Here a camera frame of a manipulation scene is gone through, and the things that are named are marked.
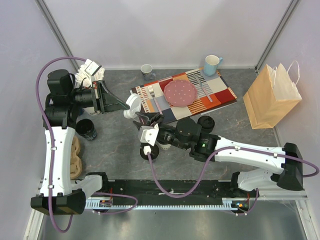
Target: small cup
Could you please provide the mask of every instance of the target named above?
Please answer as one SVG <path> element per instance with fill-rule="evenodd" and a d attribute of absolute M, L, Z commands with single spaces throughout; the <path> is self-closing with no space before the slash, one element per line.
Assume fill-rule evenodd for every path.
<path fill-rule="evenodd" d="M 168 150 L 171 147 L 171 144 L 162 144 L 157 141 L 158 146 L 163 150 Z"/>
<path fill-rule="evenodd" d="M 142 65 L 141 72 L 145 81 L 154 80 L 156 74 L 152 72 L 152 66 L 150 64 Z"/>
<path fill-rule="evenodd" d="M 90 119 L 82 119 L 76 123 L 75 131 L 85 139 L 92 141 L 97 137 L 94 123 Z"/>
<path fill-rule="evenodd" d="M 216 73 L 217 68 L 222 63 L 222 61 L 222 57 L 217 57 L 215 55 L 206 56 L 203 70 L 204 74 L 208 77 L 213 76 Z"/>
<path fill-rule="evenodd" d="M 84 108 L 84 110 L 90 115 L 97 115 L 98 114 L 97 111 L 95 110 L 95 107 L 93 107 L 93 106 L 86 107 L 86 108 Z"/>

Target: metal corner post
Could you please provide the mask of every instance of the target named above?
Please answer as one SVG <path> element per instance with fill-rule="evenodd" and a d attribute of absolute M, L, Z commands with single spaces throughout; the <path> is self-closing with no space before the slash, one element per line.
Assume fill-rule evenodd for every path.
<path fill-rule="evenodd" d="M 255 71 L 257 74 L 259 73 L 261 67 L 263 66 L 265 60 L 267 59 L 269 53 L 271 52 L 272 48 L 274 47 L 275 43 L 277 42 L 281 32 L 285 28 L 289 18 L 291 17 L 293 12 L 297 8 L 300 1 L 301 0 L 291 0 L 288 7 L 286 8 L 278 26 L 274 30 L 271 39 L 269 40 L 268 44 L 266 45 L 259 61 L 257 62 L 256 66 L 255 66 Z"/>
<path fill-rule="evenodd" d="M 49 24 L 53 34 L 55 35 L 56 39 L 58 40 L 61 48 L 63 49 L 64 53 L 69 56 L 73 57 L 73 54 L 71 52 L 71 49 L 69 48 L 67 41 L 65 40 L 63 34 L 61 33 L 54 17 L 52 16 L 47 4 L 45 3 L 45 0 L 35 0 L 36 4 L 38 5 L 39 9 L 41 10 L 45 20 Z M 77 72 L 80 66 L 74 59 L 70 59 L 70 62 L 74 68 L 74 70 Z"/>

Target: white bag handle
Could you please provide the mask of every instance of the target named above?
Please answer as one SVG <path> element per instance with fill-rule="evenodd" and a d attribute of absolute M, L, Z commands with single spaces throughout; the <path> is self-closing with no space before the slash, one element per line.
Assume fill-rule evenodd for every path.
<path fill-rule="evenodd" d="M 299 82 L 299 79 L 300 79 L 300 67 L 299 67 L 298 61 L 297 61 L 297 60 L 294 60 L 294 61 L 290 64 L 290 66 L 289 66 L 289 68 L 288 68 L 288 70 L 287 70 L 286 72 L 289 74 L 289 70 L 290 70 L 292 64 L 294 64 L 294 62 L 296 62 L 296 64 L 298 65 L 298 80 L 297 80 L 296 83 L 295 83 L 295 85 L 297 86 L 297 84 L 298 84 L 298 82 Z"/>
<path fill-rule="evenodd" d="M 277 67 L 275 66 L 274 68 L 272 68 L 273 69 L 273 71 L 275 71 L 275 73 L 274 73 L 274 84 L 273 84 L 273 87 L 272 87 L 272 89 L 274 89 L 275 88 L 275 85 L 276 85 L 276 76 L 277 76 Z"/>

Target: white wall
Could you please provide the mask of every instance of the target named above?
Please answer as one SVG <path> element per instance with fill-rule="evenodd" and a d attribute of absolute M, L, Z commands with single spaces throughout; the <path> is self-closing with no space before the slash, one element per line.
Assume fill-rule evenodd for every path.
<path fill-rule="evenodd" d="M 45 165 L 45 133 L 35 96 L 38 72 L 64 56 L 34 0 L 0 2 L 0 239 L 21 240 Z M 68 61 L 50 68 L 71 69 Z M 41 98 L 49 90 L 41 79 Z"/>
<path fill-rule="evenodd" d="M 45 0 L 75 56 L 107 69 L 255 66 L 290 0 Z"/>
<path fill-rule="evenodd" d="M 320 167 L 320 1 L 302 0 L 279 37 L 266 63 L 286 68 L 300 65 L 297 88 L 302 101 L 277 125 L 281 143 L 298 145 L 303 158 Z M 297 79 L 297 67 L 290 70 Z M 305 172 L 312 170 L 305 167 Z M 307 195 L 320 223 L 320 176 L 304 179 Z"/>

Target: silver fork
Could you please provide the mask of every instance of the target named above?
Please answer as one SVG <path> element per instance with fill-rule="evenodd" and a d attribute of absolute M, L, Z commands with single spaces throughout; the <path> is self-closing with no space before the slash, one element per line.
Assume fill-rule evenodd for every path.
<path fill-rule="evenodd" d="M 154 88 L 150 85 L 150 86 L 148 86 L 148 90 L 149 90 L 149 93 L 150 93 L 151 97 L 153 97 L 153 100 L 155 102 L 156 107 L 159 110 L 159 113 L 162 114 L 162 111 L 161 111 L 161 108 L 159 106 L 159 103 L 158 103 L 157 99 L 155 98 L 156 95 L 155 95 Z"/>

